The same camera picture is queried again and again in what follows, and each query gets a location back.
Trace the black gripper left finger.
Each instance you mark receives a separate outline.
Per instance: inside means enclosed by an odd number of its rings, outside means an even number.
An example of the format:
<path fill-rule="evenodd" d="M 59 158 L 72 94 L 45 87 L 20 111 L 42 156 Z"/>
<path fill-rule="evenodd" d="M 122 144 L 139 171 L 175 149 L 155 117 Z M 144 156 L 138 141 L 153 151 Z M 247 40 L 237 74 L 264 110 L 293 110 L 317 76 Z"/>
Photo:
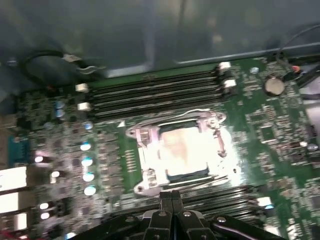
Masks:
<path fill-rule="evenodd" d="M 100 240 L 169 240 L 173 193 L 161 192 L 158 205 L 113 212 L 102 221 Z"/>

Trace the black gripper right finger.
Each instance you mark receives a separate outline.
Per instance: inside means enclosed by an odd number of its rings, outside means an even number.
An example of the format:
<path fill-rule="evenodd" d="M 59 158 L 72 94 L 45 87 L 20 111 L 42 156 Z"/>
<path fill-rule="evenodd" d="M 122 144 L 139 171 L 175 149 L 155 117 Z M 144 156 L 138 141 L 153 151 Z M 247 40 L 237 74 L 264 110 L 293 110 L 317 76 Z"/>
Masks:
<path fill-rule="evenodd" d="M 206 221 L 184 208 L 180 192 L 172 191 L 172 208 L 185 240 L 280 240 L 282 237 L 237 218 L 218 214 Z"/>

